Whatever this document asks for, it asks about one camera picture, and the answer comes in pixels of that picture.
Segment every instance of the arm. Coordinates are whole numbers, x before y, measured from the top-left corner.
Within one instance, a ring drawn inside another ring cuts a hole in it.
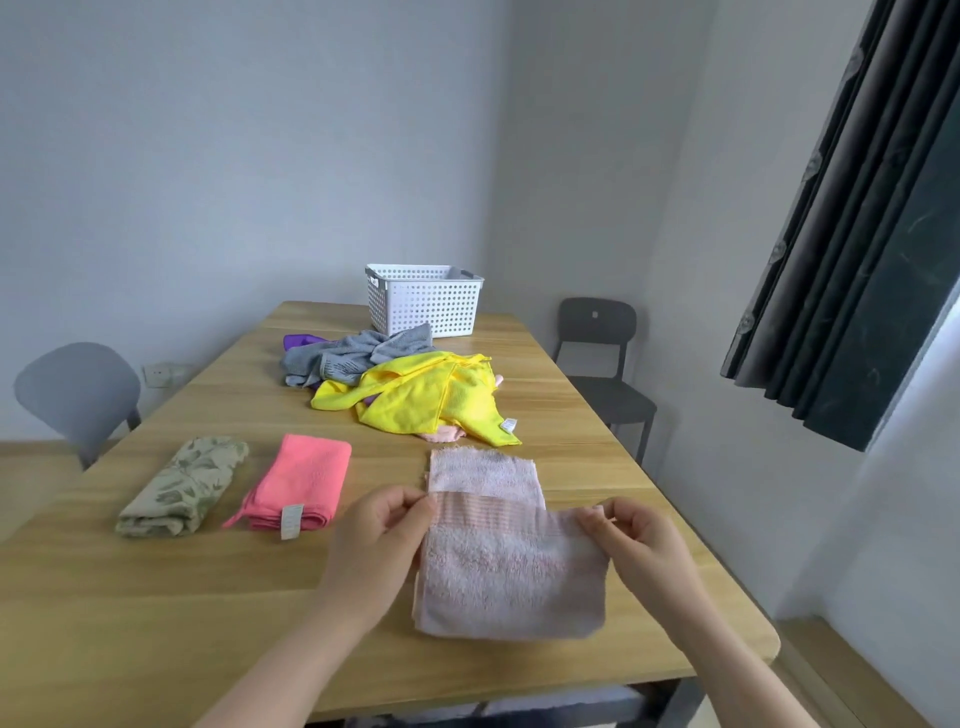
[[[583,509],[580,523],[616,572],[693,665],[725,726],[816,728],[773,670],[726,624],[710,601],[680,531],[662,513],[628,498]]]
[[[336,524],[324,577],[303,621],[197,728],[301,728],[333,673],[390,609],[434,510],[433,498],[399,486],[354,503]]]

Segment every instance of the yellow microfiber cloth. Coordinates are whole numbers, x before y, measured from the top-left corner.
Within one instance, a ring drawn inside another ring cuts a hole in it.
[[[326,411],[355,406],[364,425],[401,435],[436,432],[457,425],[490,445],[519,445],[501,425],[490,358],[428,352],[402,356],[367,370],[355,387],[332,379],[317,389],[310,406]],[[379,395],[369,406],[363,400]]]

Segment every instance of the chair backrest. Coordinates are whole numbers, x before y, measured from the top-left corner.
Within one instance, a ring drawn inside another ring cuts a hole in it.
[[[610,299],[564,299],[560,303],[557,324],[560,341],[554,361],[560,356],[564,341],[614,344],[620,347],[616,378],[623,378],[627,344],[636,335],[636,311],[631,305]]]
[[[24,409],[93,462],[110,433],[136,410],[140,379],[110,347],[81,342],[28,364],[16,376],[13,393]]]

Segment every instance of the chair seat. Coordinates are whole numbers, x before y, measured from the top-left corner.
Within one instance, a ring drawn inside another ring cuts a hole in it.
[[[652,400],[619,379],[604,376],[568,378],[606,425],[646,423],[657,413]]]

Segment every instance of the wooden table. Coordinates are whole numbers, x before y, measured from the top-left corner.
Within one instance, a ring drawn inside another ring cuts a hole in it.
[[[339,338],[369,324],[365,306],[283,303],[0,546],[0,725],[187,725],[297,619],[329,531],[281,543],[274,532],[219,527],[284,433],[352,443],[341,509],[377,486],[422,484],[437,446],[360,425],[352,411],[312,410],[308,393],[281,385],[284,333]],[[761,657],[776,656],[773,626],[516,318],[480,315],[472,336],[438,343],[487,354],[506,377],[497,402],[523,441],[510,454],[537,462],[549,508],[627,495],[669,513],[727,619]],[[113,533],[117,513],[181,443],[220,434],[246,441],[251,456],[197,534],[136,541]],[[439,640],[414,631],[411,603],[408,584],[330,683],[315,718],[692,674],[613,569],[607,624],[588,640]]]

